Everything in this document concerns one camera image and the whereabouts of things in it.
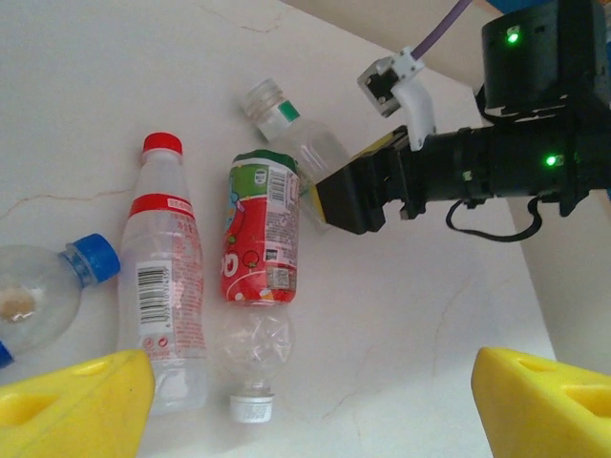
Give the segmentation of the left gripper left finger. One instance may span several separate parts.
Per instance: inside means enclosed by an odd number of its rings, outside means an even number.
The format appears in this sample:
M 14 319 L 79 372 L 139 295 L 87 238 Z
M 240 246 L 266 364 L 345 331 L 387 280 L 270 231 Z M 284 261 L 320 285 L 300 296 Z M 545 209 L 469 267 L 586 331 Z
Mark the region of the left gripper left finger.
M 122 350 L 1 387 L 3 457 L 135 457 L 155 378 Z

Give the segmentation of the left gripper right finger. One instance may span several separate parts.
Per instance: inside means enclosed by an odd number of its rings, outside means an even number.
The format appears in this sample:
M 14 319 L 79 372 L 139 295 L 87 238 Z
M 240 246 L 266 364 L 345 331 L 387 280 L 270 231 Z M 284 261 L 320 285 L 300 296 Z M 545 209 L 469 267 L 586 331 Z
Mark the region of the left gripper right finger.
M 494 457 L 610 455 L 608 375 L 483 347 L 471 388 Z

